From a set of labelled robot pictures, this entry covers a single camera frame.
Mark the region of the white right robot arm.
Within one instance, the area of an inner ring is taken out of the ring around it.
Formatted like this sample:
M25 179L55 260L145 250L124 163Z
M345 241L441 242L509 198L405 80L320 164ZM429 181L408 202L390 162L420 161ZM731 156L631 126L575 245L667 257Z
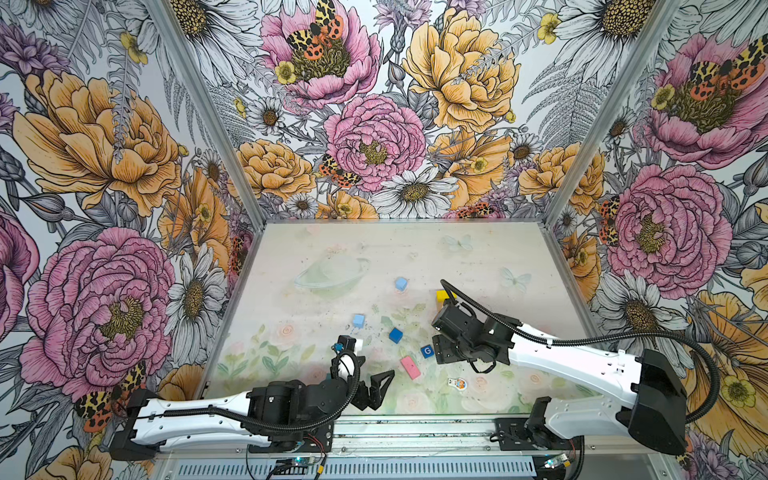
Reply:
M432 326L440 364L483 364L486 372L499 365L527 367L593 391L578 400L538 398L522 425L503 431L506 438L552 449L581 436L623 436L667 455L686 450L687 395L657 351L635 356L599 350L593 339L561 340L504 315L480 320L470 307L451 302Z

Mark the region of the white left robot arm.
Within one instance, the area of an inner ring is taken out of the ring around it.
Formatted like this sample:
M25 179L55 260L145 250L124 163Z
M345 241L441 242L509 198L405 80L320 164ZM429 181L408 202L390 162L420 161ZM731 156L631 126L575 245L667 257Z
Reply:
M213 444L245 444L251 453L327 451L334 422L348 406L378 409L395 372L369 382L331 377L318 384L275 381L216 399L171 401L147 389L129 397L123 429L109 446L114 460L151 460L162 452Z

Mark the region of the yellow rectangular block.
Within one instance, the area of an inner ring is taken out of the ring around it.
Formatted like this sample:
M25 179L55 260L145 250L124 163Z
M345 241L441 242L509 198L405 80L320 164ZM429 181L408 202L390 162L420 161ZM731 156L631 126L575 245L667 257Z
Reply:
M435 294L435 300L439 307L443 306L446 302L454 302L455 296L446 290L438 290Z

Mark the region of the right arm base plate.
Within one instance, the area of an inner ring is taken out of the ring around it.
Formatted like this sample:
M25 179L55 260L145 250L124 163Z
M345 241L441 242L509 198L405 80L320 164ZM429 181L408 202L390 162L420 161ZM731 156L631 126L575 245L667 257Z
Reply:
M494 420L494 431L489 437L491 443L497 443L501 451L536 451L552 450L575 452L583 443L582 437L564 439L554 435L545 426L530 429L528 419L523 417L503 417Z

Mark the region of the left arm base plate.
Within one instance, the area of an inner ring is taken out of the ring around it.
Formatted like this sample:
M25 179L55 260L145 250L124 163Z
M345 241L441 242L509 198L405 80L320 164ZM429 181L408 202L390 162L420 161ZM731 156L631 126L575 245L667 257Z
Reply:
M323 453L332 447L333 422L302 432L270 432L267 445L250 444L247 450L251 454L272 453Z

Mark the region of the pink rectangular block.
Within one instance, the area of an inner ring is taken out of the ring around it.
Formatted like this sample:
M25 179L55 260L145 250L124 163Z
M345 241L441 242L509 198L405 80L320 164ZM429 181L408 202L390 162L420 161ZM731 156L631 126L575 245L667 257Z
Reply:
M400 364L411 380L416 380L421 376L421 371L411 356L402 357Z

